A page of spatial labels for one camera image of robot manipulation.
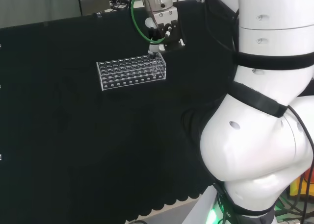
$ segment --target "led light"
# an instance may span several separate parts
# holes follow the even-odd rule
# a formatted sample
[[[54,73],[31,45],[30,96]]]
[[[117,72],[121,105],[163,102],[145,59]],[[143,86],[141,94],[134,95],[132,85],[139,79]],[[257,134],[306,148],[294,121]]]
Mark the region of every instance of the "led light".
[[[215,213],[215,210],[212,209],[209,213],[208,213],[208,216],[207,216],[207,220],[206,220],[206,224],[214,224],[215,221],[217,219],[217,215]]]

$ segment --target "table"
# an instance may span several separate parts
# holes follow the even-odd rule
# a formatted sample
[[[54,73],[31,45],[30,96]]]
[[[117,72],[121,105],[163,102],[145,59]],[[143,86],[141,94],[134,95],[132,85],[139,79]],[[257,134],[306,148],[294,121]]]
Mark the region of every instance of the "table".
[[[164,54],[167,80],[104,92],[97,61],[148,49],[128,12],[0,30],[1,223],[124,224],[212,184],[180,117],[226,92],[232,59],[202,3],[179,11],[186,46]]]

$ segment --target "wire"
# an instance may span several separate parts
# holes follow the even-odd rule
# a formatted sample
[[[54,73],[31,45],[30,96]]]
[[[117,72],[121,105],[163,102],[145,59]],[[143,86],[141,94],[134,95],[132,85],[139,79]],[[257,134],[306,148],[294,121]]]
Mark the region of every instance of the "wire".
[[[207,14],[207,0],[205,0],[204,2],[204,8],[205,8],[205,26],[206,26],[206,29],[208,31],[208,33],[212,36],[212,38],[218,43],[220,44],[224,49],[228,50],[228,51],[231,51],[233,52],[233,50],[231,48],[229,48],[227,45],[221,43],[216,37],[215,35],[212,33],[209,25],[208,25],[208,14]]]
[[[130,0],[131,1],[131,18],[133,20],[133,23],[134,23],[134,26],[136,28],[136,30],[138,31],[138,33],[148,42],[152,43],[152,44],[161,44],[163,42],[163,40],[165,38],[162,38],[162,39],[159,39],[159,40],[151,40],[149,38],[147,38],[145,36],[145,34],[142,33],[142,31],[140,30],[140,28],[138,27],[137,23],[136,23],[136,20],[135,20],[135,17],[134,17],[134,2],[135,0]]]
[[[307,130],[307,128],[305,127],[302,119],[300,118],[300,116],[296,113],[296,111],[288,105],[288,109],[294,114],[294,116],[297,118],[297,120],[299,121],[299,123],[301,124],[303,130],[304,130],[304,133],[305,135],[307,136],[310,144],[311,144],[311,147],[312,147],[312,151],[313,151],[313,154],[314,154],[314,143],[313,143],[313,140],[310,136],[310,133],[309,131]],[[311,179],[312,179],[312,173],[313,173],[313,169],[314,169],[314,160],[312,160],[312,164],[311,164],[311,168],[310,168],[310,175],[309,175],[309,178],[308,178],[308,182],[307,182],[307,186],[306,186],[306,192],[305,192],[305,201],[304,201],[304,208],[303,208],[303,214],[302,214],[302,219],[301,219],[301,224],[304,223],[304,220],[306,218],[306,211],[307,211],[307,207],[308,207],[308,201],[309,201],[309,195],[310,195],[310,184],[311,184]]]
[[[289,202],[288,200],[286,200],[284,197],[281,196],[281,198],[284,199],[286,201],[286,203],[290,205],[289,209],[286,209],[285,205],[281,202],[280,199],[278,199],[278,201],[281,202],[281,204],[283,205],[283,208],[281,210],[277,210],[275,212],[276,216],[281,216],[281,215],[284,215],[284,214],[287,214],[287,213],[291,213],[291,214],[294,214],[294,215],[302,215],[302,210],[300,210],[296,206],[298,205],[298,202],[300,201],[303,179],[304,179],[304,174],[302,174],[301,177],[300,177],[300,183],[299,183],[299,189],[298,189],[297,198],[295,199],[293,204],[291,202]]]
[[[292,206],[294,206],[294,204],[292,204],[289,200],[287,200],[287,199],[285,199],[283,196],[280,196],[280,198],[282,198],[287,204],[289,204],[291,207]],[[302,214],[302,210],[301,209],[299,209],[298,207],[294,207],[294,209],[296,210],[296,211],[298,211],[298,212],[300,212],[300,214]]]
[[[227,220],[227,211],[226,211],[226,209],[224,209],[224,216],[222,219],[222,224],[226,224],[226,220]]]

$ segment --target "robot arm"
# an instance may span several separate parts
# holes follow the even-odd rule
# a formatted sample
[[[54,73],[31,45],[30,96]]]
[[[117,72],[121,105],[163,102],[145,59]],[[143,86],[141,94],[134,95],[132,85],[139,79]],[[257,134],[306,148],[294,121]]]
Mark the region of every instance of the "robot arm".
[[[145,21],[149,39],[155,41],[165,38],[160,45],[150,44],[149,54],[183,47],[178,10],[172,0],[144,0],[144,4],[150,15]]]
[[[313,0],[238,1],[242,61],[233,86],[283,108],[291,105],[314,138],[314,97],[296,98],[314,74],[314,62],[302,59],[314,53]],[[283,64],[288,58],[294,64]],[[208,170],[224,181],[235,205],[251,211],[252,218],[262,212],[272,216],[265,223],[277,223],[270,208],[310,167],[313,151],[289,110],[275,116],[249,102],[249,95],[226,95],[203,130],[201,154]]]

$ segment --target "circular hole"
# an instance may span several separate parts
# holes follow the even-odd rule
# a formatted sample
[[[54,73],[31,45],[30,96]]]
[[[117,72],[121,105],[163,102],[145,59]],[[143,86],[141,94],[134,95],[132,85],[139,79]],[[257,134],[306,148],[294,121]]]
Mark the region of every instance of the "circular hole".
[[[263,70],[258,70],[258,69],[253,69],[252,72],[256,75],[263,75],[264,71]]]
[[[235,130],[240,130],[240,125],[236,122],[230,121],[230,126],[233,127]]]

